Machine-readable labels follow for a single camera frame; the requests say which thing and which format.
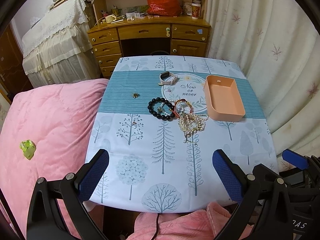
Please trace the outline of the red white cup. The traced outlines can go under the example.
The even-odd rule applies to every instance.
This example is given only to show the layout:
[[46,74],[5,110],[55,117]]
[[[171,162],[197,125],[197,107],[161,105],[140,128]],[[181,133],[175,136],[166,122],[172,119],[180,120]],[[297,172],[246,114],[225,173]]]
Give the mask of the red white cup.
[[201,16],[201,5],[199,3],[192,3],[191,4],[192,9],[192,19],[198,19]]

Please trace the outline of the tree-print blue white tablecloth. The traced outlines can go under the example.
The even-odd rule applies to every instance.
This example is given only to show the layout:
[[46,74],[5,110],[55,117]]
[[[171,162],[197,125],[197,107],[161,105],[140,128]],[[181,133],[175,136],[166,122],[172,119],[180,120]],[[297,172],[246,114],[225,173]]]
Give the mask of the tree-print blue white tablecloth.
[[[159,75],[178,77],[160,86]],[[207,118],[204,84],[208,75],[236,81],[245,115],[239,122]],[[165,107],[185,99],[177,109],[206,119],[204,130],[185,138],[178,119],[162,120],[149,112],[149,103]],[[228,205],[228,196],[213,163],[221,149],[245,173],[263,164],[278,171],[270,130],[257,97],[236,63],[190,56],[135,56],[120,60],[107,84],[93,124],[86,160],[100,150],[109,165],[91,201],[119,209],[181,213],[209,202]]]

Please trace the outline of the cream floral curtain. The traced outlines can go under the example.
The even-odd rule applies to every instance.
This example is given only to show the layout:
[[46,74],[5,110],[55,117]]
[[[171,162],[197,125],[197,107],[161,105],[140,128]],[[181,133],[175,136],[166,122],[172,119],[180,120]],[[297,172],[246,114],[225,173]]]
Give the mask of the cream floral curtain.
[[206,0],[208,57],[251,84],[276,154],[319,156],[319,33],[295,0]]

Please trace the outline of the peach plastic tray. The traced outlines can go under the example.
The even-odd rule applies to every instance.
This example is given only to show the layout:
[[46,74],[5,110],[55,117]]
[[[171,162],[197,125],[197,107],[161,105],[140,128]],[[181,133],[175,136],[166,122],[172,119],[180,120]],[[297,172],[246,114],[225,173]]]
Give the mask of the peach plastic tray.
[[232,78],[208,75],[204,95],[208,115],[215,121],[239,122],[246,113],[236,81]]

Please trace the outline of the pink fleece sleeve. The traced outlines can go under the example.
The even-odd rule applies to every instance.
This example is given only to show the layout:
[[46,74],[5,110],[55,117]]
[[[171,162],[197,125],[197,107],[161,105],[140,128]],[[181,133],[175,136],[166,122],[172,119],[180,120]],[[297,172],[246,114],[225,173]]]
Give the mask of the pink fleece sleeve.
[[214,239],[231,214],[217,202],[180,216],[177,213],[140,213],[128,239]]

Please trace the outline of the red plastic bag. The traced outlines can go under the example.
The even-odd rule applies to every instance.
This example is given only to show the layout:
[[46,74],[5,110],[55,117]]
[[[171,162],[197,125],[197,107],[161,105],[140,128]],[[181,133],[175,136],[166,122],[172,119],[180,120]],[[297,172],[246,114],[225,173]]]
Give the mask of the red plastic bag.
[[149,15],[176,17],[182,13],[178,0],[147,0]]

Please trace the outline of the pink strap smartwatch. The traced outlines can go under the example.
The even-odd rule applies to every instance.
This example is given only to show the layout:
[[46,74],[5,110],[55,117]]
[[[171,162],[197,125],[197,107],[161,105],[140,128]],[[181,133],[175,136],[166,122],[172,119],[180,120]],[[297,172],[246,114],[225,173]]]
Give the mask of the pink strap smartwatch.
[[172,86],[178,81],[178,77],[169,71],[162,72],[159,75],[159,85],[160,86]]

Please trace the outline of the pink blanket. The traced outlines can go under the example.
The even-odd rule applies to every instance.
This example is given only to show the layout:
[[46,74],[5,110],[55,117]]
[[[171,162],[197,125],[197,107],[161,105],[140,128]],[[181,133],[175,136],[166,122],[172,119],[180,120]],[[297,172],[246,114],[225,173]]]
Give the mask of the pink blanket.
[[[22,233],[38,178],[60,180],[84,164],[106,79],[48,85],[19,93],[1,130],[1,190]],[[20,143],[36,151],[24,157]]]

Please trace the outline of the white ceramic jar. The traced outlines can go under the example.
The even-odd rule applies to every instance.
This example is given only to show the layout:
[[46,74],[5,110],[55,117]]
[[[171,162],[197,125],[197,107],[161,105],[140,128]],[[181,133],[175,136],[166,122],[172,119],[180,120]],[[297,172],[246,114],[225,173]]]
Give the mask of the white ceramic jar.
[[192,2],[193,0],[183,0],[183,13],[185,15],[192,15]]

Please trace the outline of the green crumpled wrapper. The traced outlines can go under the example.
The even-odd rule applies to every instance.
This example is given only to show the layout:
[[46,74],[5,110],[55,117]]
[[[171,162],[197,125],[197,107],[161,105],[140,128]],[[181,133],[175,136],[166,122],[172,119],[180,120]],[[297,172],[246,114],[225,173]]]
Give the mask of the green crumpled wrapper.
[[36,145],[31,140],[25,140],[20,143],[20,149],[28,160],[31,160],[36,151]]

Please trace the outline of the small gold brooch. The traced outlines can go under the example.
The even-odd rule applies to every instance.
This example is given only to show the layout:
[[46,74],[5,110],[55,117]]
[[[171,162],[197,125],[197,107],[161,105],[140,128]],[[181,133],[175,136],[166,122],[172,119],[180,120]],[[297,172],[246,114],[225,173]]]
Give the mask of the small gold brooch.
[[140,95],[139,95],[138,93],[133,93],[133,94],[132,94],[132,97],[133,97],[133,98],[138,98],[139,96],[140,96]]

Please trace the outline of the wooden desk with drawers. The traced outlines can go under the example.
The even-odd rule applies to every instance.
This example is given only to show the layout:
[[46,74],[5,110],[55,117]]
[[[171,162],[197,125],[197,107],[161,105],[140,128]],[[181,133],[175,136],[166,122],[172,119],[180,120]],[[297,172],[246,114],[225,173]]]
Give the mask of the wooden desk with drawers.
[[109,79],[116,64],[131,56],[204,57],[209,32],[210,24],[201,18],[148,14],[99,24],[87,34],[102,75]]

